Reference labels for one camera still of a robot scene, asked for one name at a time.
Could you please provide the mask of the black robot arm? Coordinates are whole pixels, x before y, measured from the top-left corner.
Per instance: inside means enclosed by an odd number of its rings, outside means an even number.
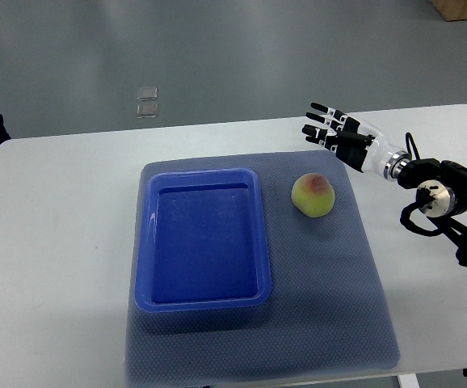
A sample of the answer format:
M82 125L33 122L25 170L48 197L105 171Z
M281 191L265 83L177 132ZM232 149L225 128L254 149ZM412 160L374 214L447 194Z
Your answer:
M445 235L456 245L459 265L467 268L467 168L420 158L411 133L406 134L406 150L414 159L401 162L394 176L399 186L416 193L414 202L401 212L401 224L422 236Z

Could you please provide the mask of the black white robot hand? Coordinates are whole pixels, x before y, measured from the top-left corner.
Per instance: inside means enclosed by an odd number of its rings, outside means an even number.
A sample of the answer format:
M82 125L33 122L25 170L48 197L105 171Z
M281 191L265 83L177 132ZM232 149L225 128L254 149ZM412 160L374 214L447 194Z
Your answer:
M375 126L320 103L312 103L306 117L314 124L305 124L306 141L334 153L335 157L364 173L374 172L388 181L398 178L402 168L413 160L411 153L392 145Z

